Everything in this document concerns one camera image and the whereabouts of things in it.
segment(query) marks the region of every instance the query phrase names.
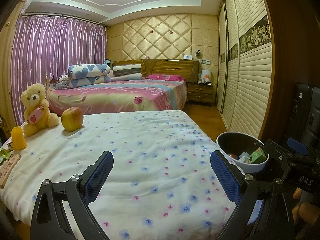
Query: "white trash can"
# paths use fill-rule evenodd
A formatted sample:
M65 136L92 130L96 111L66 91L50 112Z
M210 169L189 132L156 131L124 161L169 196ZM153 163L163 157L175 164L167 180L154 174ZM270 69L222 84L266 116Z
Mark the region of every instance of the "white trash can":
M227 158L233 160L235 164L243 170L244 173L255 173L262 171L269 160L267 159L263 163L259 164L247 164L237 161L230 157L230 154L240 156L243 152L253 153L258 147L263 149L263 142L257 138L240 132L224 132L217 137L217 144L219 148L227 154Z

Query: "nightstand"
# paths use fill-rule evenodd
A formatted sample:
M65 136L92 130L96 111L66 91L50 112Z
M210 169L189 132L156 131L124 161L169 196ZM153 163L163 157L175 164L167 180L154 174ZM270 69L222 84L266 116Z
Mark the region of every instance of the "nightstand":
M213 99L213 86L189 82L188 100L204 102L204 103L212 103L212 99Z

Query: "purple curtain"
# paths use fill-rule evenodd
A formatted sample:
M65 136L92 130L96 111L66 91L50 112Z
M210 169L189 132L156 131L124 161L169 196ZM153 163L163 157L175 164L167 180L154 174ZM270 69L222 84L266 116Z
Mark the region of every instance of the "purple curtain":
M65 75L70 65L104 64L106 30L81 20L27 16L20 19L11 61L12 106L17 125L23 120L20 94L34 83L45 85L46 75Z

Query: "wooden headboard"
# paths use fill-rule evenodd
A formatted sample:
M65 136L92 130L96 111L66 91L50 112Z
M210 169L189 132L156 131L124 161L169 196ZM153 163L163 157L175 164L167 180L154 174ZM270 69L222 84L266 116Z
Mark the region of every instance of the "wooden headboard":
M150 74L167 74L183 76L186 82L198 82L199 62L187 59L137 59L116 61L114 66L141 64L144 77Z

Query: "yellow teddy bear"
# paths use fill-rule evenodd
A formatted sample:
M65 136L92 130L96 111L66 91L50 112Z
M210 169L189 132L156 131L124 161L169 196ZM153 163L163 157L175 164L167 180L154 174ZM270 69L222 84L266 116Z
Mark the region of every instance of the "yellow teddy bear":
M25 106L23 117L27 124L22 129L25 135L34 135L41 129L46 127L54 127L59 124L59 117L56 114L50 113L49 102L45 98L45 87L42 84L33 84L23 91L21 94L21 101ZM30 120L30 114L40 109L41 117L36 122Z

